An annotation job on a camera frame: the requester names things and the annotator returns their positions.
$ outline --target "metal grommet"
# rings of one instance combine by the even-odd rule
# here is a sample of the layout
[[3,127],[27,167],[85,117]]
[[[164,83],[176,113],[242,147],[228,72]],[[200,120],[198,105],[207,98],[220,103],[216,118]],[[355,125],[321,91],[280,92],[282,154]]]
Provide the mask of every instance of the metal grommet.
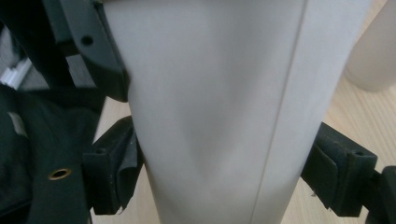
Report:
[[72,173],[72,171],[70,169],[67,168],[62,168],[56,171],[53,171],[50,175],[49,175],[49,180],[59,180],[59,179],[63,179],[65,177],[67,177],[68,175],[70,175]]

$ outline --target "black bag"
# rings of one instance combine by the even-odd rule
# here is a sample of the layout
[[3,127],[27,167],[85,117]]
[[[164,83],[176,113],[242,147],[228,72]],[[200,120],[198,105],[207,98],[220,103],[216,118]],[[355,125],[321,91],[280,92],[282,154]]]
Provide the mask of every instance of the black bag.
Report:
[[0,85],[0,223],[87,223],[82,151],[104,99],[97,90]]

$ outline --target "white cylinder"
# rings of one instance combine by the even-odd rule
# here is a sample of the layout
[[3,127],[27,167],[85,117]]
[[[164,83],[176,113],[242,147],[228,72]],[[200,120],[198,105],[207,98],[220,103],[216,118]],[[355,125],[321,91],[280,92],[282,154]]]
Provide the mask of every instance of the white cylinder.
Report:
[[388,0],[352,50],[346,77],[367,91],[396,83],[396,0]]
[[281,221],[368,3],[105,2],[162,224]]

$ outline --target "screw hole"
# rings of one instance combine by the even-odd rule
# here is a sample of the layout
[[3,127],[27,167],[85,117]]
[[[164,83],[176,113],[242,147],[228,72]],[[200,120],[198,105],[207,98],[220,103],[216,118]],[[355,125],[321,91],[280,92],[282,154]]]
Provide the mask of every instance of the screw hole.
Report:
[[364,156],[364,153],[360,151],[354,151],[353,154],[358,155],[358,156]]
[[70,169],[66,169],[66,168],[59,169],[59,170],[52,172],[49,175],[49,180],[63,179],[65,177],[67,177],[68,175],[70,175],[71,173],[72,173],[72,171]]
[[93,39],[92,39],[92,37],[91,37],[90,35],[84,35],[84,36],[81,38],[81,43],[82,43],[84,46],[90,46],[90,45],[93,44]]
[[104,148],[98,148],[98,149],[95,150],[95,153],[96,154],[105,154],[106,150]]

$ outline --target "light wood surface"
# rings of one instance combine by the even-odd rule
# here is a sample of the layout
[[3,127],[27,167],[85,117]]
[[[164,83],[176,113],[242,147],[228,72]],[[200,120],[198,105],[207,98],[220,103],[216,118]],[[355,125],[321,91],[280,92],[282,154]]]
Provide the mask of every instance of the light wood surface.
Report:
[[[361,29],[361,34],[385,4],[374,0]],[[356,88],[344,77],[340,79],[324,122],[337,131],[368,148],[378,156],[376,170],[396,164],[396,87],[382,92],[367,92]],[[107,99],[97,136],[104,133],[118,119],[129,115],[128,104]],[[360,217],[337,217],[326,210],[313,191],[300,180],[282,220],[289,223],[364,223],[367,211]],[[111,217],[93,216],[94,224],[158,224],[160,223],[149,186],[146,169],[142,169],[134,197],[124,211]]]

